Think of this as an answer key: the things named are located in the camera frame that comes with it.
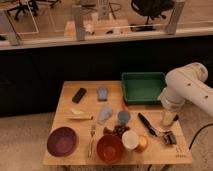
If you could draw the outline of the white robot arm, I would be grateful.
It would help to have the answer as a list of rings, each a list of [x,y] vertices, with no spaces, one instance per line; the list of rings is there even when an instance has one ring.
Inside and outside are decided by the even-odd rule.
[[[207,78],[207,68],[198,62],[173,69],[166,74],[166,87],[158,96],[164,107],[164,126],[173,123],[186,100],[213,116],[213,88],[205,84]]]

